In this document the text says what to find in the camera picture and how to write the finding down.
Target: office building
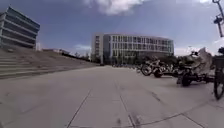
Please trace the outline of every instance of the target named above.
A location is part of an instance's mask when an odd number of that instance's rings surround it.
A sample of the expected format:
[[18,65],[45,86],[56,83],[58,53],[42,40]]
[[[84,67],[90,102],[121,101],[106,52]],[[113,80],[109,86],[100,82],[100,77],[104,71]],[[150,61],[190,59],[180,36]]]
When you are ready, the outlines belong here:
[[34,49],[39,30],[39,24],[11,7],[0,13],[0,45]]
[[96,34],[92,39],[92,55],[103,60],[112,57],[163,57],[174,55],[173,40],[163,37]]

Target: white building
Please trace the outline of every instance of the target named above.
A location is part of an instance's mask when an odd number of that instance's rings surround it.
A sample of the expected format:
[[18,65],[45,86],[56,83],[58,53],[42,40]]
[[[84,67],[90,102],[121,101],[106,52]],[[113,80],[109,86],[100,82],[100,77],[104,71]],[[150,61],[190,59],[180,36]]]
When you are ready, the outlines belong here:
[[92,54],[97,57],[166,56],[174,54],[173,40],[139,35],[96,34],[92,39]]

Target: glass facade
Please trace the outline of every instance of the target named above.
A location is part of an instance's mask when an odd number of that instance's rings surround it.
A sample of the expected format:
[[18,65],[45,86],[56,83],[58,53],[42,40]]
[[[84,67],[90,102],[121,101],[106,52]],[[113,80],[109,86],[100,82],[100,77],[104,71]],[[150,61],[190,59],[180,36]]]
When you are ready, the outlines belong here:
[[4,13],[2,42],[34,48],[40,25],[9,7]]
[[40,28],[39,24],[37,24],[34,21],[32,21],[31,19],[25,17],[24,15],[22,15],[21,13],[19,13],[18,11],[14,10],[14,9],[12,9],[11,7],[8,8],[7,13],[12,14],[12,15],[18,17],[19,19],[22,19],[22,20],[32,24],[36,28]]
[[18,35],[18,34],[9,32],[9,31],[7,31],[7,30],[3,30],[3,31],[2,31],[2,35],[3,35],[3,36],[6,36],[6,37],[13,38],[13,39],[21,40],[21,41],[24,41],[24,42],[28,42],[28,43],[31,43],[31,44],[35,44],[35,40],[31,40],[31,39],[29,39],[29,38],[26,38],[26,37],[24,37],[24,36],[20,36],[20,35]]
[[7,29],[10,29],[12,31],[16,31],[18,33],[21,33],[23,35],[29,36],[31,38],[36,38],[36,35],[35,34],[33,34],[31,32],[28,32],[28,31],[26,31],[26,30],[24,30],[24,29],[22,29],[20,27],[17,27],[15,25],[11,24],[11,23],[5,22],[3,27],[4,28],[7,28]]
[[18,20],[17,18],[13,17],[13,16],[10,16],[10,15],[6,15],[6,19],[17,24],[17,25],[20,25],[28,30],[31,30],[32,32],[35,32],[37,33],[38,32],[38,29],[34,28],[34,27],[31,27],[30,25]]
[[112,47],[111,55],[117,56],[114,53],[121,51],[125,56],[132,56],[126,52],[145,51],[145,52],[160,52],[173,53],[173,42],[169,39],[162,39],[156,37],[142,37],[142,36],[125,36],[125,35],[110,35]]

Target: stairs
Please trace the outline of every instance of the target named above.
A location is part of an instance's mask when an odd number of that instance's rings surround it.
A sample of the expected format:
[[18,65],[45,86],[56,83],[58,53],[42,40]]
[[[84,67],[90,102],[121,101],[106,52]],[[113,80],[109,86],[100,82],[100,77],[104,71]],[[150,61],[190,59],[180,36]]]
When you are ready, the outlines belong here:
[[66,71],[82,66],[94,64],[52,52],[8,45],[0,48],[0,79]]

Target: pole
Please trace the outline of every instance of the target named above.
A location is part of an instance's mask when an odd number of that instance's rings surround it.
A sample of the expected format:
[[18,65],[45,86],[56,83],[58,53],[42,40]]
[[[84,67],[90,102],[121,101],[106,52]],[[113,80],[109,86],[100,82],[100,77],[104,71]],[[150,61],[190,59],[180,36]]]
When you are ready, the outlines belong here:
[[217,4],[218,4],[219,10],[221,12],[222,19],[224,20],[224,13],[223,13],[222,6],[220,4],[220,1],[218,1]]
[[220,37],[224,37],[224,36],[223,36],[223,32],[222,32],[222,26],[221,26],[221,23],[218,22],[217,24],[218,24],[218,29],[219,29]]

